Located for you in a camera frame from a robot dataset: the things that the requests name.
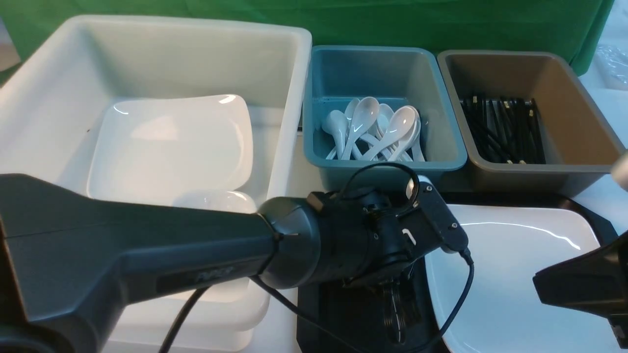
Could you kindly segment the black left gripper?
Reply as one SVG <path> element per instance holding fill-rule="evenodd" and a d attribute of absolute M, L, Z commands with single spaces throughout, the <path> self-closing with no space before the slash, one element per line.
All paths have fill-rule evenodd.
<path fill-rule="evenodd" d="M 311 192 L 307 203 L 316 215 L 320 237 L 318 263 L 308 283 L 379 285 L 399 277 L 413 263 L 411 241 L 383 192 Z M 387 338 L 392 344 L 404 344 L 408 329 L 418 324 L 414 287 L 410 282 L 390 282 L 382 292 Z"/>

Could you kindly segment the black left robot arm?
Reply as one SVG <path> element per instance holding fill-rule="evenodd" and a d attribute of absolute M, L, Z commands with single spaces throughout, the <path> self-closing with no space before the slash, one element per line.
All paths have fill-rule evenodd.
<path fill-rule="evenodd" d="M 251 213 L 106 202 L 1 176 L 3 353 L 96 353 L 126 306 L 243 277 L 368 286 L 410 266 L 388 197 L 276 197 Z"/>

